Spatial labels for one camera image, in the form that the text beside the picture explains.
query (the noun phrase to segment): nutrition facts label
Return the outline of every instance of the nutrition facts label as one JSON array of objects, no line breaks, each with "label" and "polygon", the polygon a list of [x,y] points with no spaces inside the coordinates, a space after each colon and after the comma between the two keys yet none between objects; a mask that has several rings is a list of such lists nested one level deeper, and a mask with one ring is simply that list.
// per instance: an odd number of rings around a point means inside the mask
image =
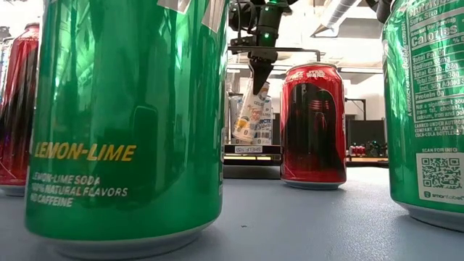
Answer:
[{"label": "nutrition facts label", "polygon": [[464,133],[464,7],[451,9],[456,1],[418,4],[402,26],[416,138]]}]

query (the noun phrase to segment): lemon-lime soda can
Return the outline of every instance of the lemon-lime soda can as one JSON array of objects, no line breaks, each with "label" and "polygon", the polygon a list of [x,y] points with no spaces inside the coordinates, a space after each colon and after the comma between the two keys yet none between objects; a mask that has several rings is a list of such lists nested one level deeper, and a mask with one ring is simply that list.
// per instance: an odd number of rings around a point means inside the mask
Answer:
[{"label": "lemon-lime soda can", "polygon": [[131,259],[220,214],[227,0],[47,0],[26,226]]},{"label": "lemon-lime soda can", "polygon": [[383,44],[391,197],[464,231],[464,1],[395,1]]}]

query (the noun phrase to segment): gray table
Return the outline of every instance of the gray table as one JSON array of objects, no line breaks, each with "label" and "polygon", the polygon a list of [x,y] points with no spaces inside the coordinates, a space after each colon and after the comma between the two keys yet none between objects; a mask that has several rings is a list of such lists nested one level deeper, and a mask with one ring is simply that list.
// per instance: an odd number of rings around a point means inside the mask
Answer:
[{"label": "gray table", "polygon": [[[464,233],[420,223],[389,198],[388,170],[349,169],[338,191],[226,180],[219,219],[187,247],[147,260],[462,260]],[[0,196],[0,260],[66,260],[23,228],[22,199]]]}]

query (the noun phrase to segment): can lid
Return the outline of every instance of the can lid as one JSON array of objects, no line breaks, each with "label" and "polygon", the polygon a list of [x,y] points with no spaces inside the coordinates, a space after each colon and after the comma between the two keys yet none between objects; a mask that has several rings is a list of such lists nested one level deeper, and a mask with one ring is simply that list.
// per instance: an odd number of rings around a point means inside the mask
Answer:
[{"label": "can lid", "polygon": [[308,63],[305,63],[303,65],[295,65],[293,66],[292,68],[290,68],[286,74],[288,74],[291,70],[295,70],[297,68],[300,68],[300,67],[306,67],[306,66],[312,66],[312,65],[325,65],[325,66],[330,66],[330,67],[333,67],[335,68],[336,70],[336,65],[333,65],[333,64],[330,64],[330,63],[327,63],[327,62],[308,62]]},{"label": "can lid", "polygon": [[13,40],[13,39],[15,39],[15,37],[13,37],[13,36],[5,37],[5,38],[3,38],[3,42],[10,41],[10,40]]},{"label": "can lid", "polygon": [[24,29],[27,29],[27,28],[29,28],[29,27],[31,27],[31,26],[39,26],[39,25],[40,25],[39,22],[29,22],[29,23],[24,27]]}]

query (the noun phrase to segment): coca-cola can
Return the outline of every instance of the coca-cola can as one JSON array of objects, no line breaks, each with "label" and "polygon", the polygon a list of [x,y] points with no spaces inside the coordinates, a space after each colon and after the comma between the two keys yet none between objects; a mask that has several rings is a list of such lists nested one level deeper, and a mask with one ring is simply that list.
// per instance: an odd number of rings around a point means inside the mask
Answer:
[{"label": "coca-cola can", "polygon": [[349,147],[349,155],[350,156],[356,156],[356,147],[355,146],[350,146]]},{"label": "coca-cola can", "polygon": [[13,40],[0,106],[0,189],[24,195],[34,115],[38,59],[38,23]]},{"label": "coca-cola can", "polygon": [[344,89],[334,65],[287,72],[281,95],[281,178],[302,189],[337,189],[347,180]]},{"label": "coca-cola can", "polygon": [[362,152],[363,152],[363,149],[361,148],[361,146],[356,146],[356,156],[360,157]]}]

